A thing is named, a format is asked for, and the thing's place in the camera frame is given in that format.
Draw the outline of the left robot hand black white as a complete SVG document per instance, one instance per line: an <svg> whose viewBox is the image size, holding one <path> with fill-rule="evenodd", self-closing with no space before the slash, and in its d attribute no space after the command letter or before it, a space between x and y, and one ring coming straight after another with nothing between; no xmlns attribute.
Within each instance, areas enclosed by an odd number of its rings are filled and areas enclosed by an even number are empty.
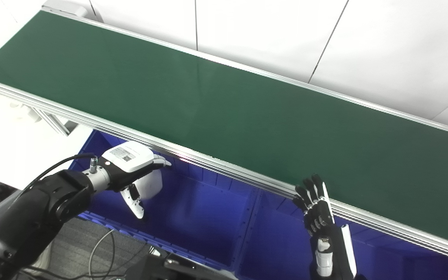
<svg viewBox="0 0 448 280"><path fill-rule="evenodd" d="M145 216L143 202L155 197L163 188L161 170L172 163L147 146L124 142L105 151L98 160L97 174L89 175L98 192L120 193L126 205L139 220Z"/></svg>

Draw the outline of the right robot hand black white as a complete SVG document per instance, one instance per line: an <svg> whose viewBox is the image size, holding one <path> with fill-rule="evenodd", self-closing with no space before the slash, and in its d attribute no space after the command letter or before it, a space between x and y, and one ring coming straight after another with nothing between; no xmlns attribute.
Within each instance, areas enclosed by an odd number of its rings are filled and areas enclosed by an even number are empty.
<svg viewBox="0 0 448 280"><path fill-rule="evenodd" d="M295 186L292 202L310 236L312 280L364 280L357 270L349 225L336 225L325 181L313 174Z"/></svg>

